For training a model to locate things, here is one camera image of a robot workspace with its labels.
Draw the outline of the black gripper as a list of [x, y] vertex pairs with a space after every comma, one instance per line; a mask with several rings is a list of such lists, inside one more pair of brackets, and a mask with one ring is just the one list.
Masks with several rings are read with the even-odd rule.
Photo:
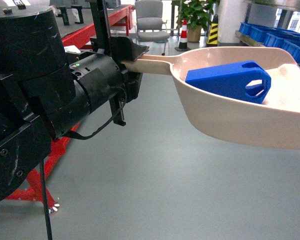
[[123, 62], [136, 61], [150, 47], [125, 36], [110, 37], [108, 44], [72, 64], [74, 83], [79, 88], [79, 98], [72, 110], [75, 124], [109, 102], [115, 124], [123, 126], [124, 104], [139, 96], [143, 74], [129, 71]]

